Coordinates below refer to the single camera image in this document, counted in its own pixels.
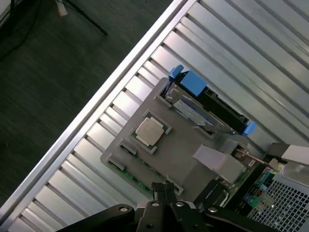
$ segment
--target cable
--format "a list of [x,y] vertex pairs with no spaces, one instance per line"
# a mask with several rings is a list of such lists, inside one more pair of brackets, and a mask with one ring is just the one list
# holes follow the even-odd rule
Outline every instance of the cable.
[[1,58],[0,58],[0,62],[2,62],[10,53],[12,53],[13,51],[17,50],[21,45],[23,45],[25,43],[25,41],[27,40],[28,36],[30,35],[37,19],[38,19],[38,15],[39,15],[39,9],[40,9],[40,6],[42,4],[42,0],[40,0],[38,6],[37,6],[37,9],[35,10],[35,13],[34,13],[34,19],[33,19],[33,22],[28,30],[28,32],[26,33],[26,35],[24,36],[23,40],[18,44],[16,45],[15,47],[13,47],[12,49],[10,49],[9,51],[7,51]]
[[266,166],[269,166],[268,163],[262,161],[262,160],[259,159],[258,157],[255,157],[255,156],[253,156],[253,155],[250,155],[250,153],[249,153],[248,151],[243,151],[243,150],[240,150],[240,149],[235,149],[235,151],[238,151],[238,152],[240,152],[240,153],[242,153],[242,154],[244,154],[244,155],[250,157],[251,159],[254,159],[254,160],[258,161],[258,162],[260,162],[261,164],[264,164],[264,165],[266,165]]

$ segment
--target green component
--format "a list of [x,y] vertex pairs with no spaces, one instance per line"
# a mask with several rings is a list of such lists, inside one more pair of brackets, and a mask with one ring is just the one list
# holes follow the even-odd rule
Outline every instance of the green component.
[[137,185],[142,191],[146,192],[147,194],[152,194],[153,191],[148,188],[146,185],[144,185],[141,181],[139,181],[137,178],[135,178],[133,175],[131,175],[129,172],[127,172],[125,169],[121,170],[116,165],[114,165],[112,162],[108,161],[108,163],[116,169],[121,175],[123,175],[126,179],[128,179],[131,183],[134,185]]
[[229,200],[234,196],[234,194],[238,191],[238,189],[240,188],[240,186],[242,186],[242,184],[245,182],[245,180],[250,176],[250,174],[252,173],[252,171],[254,170],[254,168],[249,168],[246,171],[244,171],[236,180],[235,185],[231,186],[228,189],[228,193],[229,193],[229,197],[228,200],[225,202],[225,205],[229,202]]
[[265,169],[262,176],[255,182],[255,185],[261,187],[271,174],[271,169]]
[[127,150],[125,147],[120,146],[123,150],[125,150],[128,154],[130,154],[133,158],[137,159],[139,162],[141,162],[143,165],[145,165],[147,168],[149,168],[153,173],[155,173],[157,176],[159,176],[160,178],[162,178],[162,180],[165,180],[165,177],[158,172],[156,169],[154,169],[152,166],[150,166],[148,163],[146,163],[143,159],[141,159],[140,157],[138,157],[137,155],[134,155],[132,152],[130,152],[129,150]]
[[252,196],[251,199],[249,200],[249,205],[252,206],[253,208],[259,204],[260,200],[257,196]]

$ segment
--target corrugated metal surface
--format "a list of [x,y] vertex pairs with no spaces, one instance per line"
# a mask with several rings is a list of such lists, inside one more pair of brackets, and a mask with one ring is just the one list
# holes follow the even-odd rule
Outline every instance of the corrugated metal surface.
[[306,0],[188,0],[102,102],[84,138],[10,231],[53,231],[116,203],[147,200],[99,157],[178,64],[257,122],[249,136],[253,154],[272,142],[308,145],[308,28]]

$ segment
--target blue plastic clip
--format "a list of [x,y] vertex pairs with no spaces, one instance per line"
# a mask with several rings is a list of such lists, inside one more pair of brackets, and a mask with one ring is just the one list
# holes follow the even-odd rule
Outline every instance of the blue plastic clip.
[[175,68],[173,68],[170,72],[169,72],[169,79],[175,79],[183,70],[183,66],[180,64],[178,66],[176,66]]
[[199,77],[194,71],[190,70],[187,75],[180,82],[195,96],[198,96],[207,86],[206,81]]
[[253,121],[250,121],[242,135],[244,136],[251,135],[254,132],[255,128],[256,128],[256,123]]

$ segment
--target silver metal frame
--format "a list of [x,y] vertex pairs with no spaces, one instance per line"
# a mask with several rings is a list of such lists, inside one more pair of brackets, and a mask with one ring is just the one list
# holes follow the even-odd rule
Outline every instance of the silver metal frame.
[[163,12],[2,206],[0,222],[4,223],[0,227],[1,231],[8,230],[12,222],[60,167],[102,112],[112,103],[131,77],[196,1],[174,0]]

